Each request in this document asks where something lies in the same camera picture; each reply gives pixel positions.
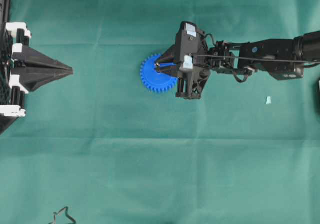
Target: green tablecloth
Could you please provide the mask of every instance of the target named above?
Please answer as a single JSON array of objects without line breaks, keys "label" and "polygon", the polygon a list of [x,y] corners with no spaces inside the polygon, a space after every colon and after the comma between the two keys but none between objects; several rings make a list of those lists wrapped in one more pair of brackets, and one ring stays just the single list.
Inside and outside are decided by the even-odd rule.
[{"label": "green tablecloth", "polygon": [[320,222],[320,68],[213,73],[198,101],[139,76],[181,21],[216,40],[292,39],[320,30],[320,0],[11,2],[30,46],[75,74],[31,93],[0,137],[0,223],[46,224],[64,206],[79,224]]}]

